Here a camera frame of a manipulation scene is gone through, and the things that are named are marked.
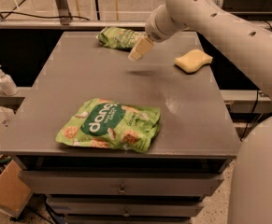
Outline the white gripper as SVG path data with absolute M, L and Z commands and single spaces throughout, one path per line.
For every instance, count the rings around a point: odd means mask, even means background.
M 131 61 L 139 60 L 153 48 L 153 42 L 161 43 L 175 33 L 185 30 L 186 26 L 174 21 L 168 14 L 165 5 L 160 5 L 153 10 L 145 24 L 147 36 L 140 37 L 128 55 Z

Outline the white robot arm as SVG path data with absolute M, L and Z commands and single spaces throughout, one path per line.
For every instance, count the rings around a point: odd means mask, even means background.
M 206 38 L 272 100 L 272 32 L 222 10 L 222 0 L 165 0 L 150 14 L 146 35 L 129 58 L 139 59 L 155 42 L 186 28 Z M 240 147 L 227 224 L 272 224 L 272 117 Z

